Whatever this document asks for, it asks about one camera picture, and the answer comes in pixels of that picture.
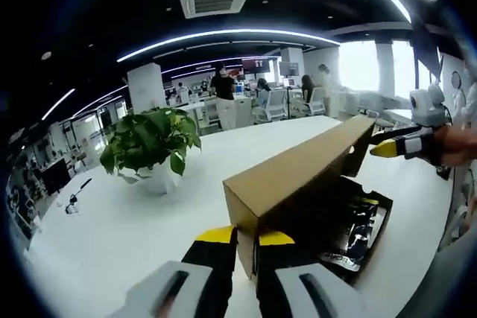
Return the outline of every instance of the window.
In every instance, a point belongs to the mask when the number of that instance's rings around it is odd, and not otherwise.
[[[414,70],[414,50],[409,41],[393,41],[394,95],[409,98],[409,92],[416,89]]]
[[[379,67],[374,41],[346,42],[339,48],[341,84],[357,91],[379,90]]]

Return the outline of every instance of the green leaves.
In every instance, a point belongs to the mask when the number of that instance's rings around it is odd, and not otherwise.
[[[173,172],[183,175],[187,147],[201,148],[195,122],[181,109],[152,109],[128,114],[116,125],[110,143],[101,154],[107,173],[114,168],[152,168],[170,157]]]
[[[171,153],[171,169],[179,175],[182,175],[186,169],[186,158],[182,157],[178,150],[173,150]]]
[[[104,148],[103,153],[99,158],[99,162],[103,165],[104,169],[108,174],[114,173],[114,153],[113,149],[108,145]]]

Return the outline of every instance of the white table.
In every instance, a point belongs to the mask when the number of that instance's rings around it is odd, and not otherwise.
[[[204,136],[202,153],[191,150],[187,156],[180,186],[159,198],[146,195],[140,184],[108,176],[102,167],[77,175],[46,213],[43,231],[32,239],[28,257],[36,282],[55,303],[59,317],[111,314],[124,304],[132,285],[164,262],[180,260],[197,235],[230,223],[223,179],[338,123],[317,116]],[[90,177],[78,195],[82,213],[66,216],[64,203]],[[356,181],[394,201],[382,240],[356,288],[378,317],[395,317],[434,258],[452,183],[423,160],[369,154]],[[227,317],[260,317],[255,286],[238,258]]]
[[[386,109],[385,113],[387,113],[396,122],[407,125],[412,124],[412,114],[410,109]]]

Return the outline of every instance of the man in black shirt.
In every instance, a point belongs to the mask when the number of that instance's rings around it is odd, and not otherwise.
[[[217,112],[222,130],[235,129],[237,110],[233,93],[236,90],[236,85],[224,66],[215,70],[215,76],[212,78],[210,87],[212,93],[217,95]]]

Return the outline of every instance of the woman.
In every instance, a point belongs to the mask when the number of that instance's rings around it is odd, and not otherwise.
[[[313,87],[312,78],[308,74],[303,75],[301,78],[301,92],[303,94],[303,100],[308,104],[312,99]]]
[[[261,108],[265,108],[267,106],[268,101],[268,93],[271,91],[270,87],[268,86],[267,81],[264,78],[259,78],[256,83],[257,88],[257,102]]]
[[[222,130],[236,128],[237,110],[233,93],[236,90],[234,80],[228,75],[224,65],[215,70],[215,76],[210,82],[212,93],[217,96],[217,113]]]

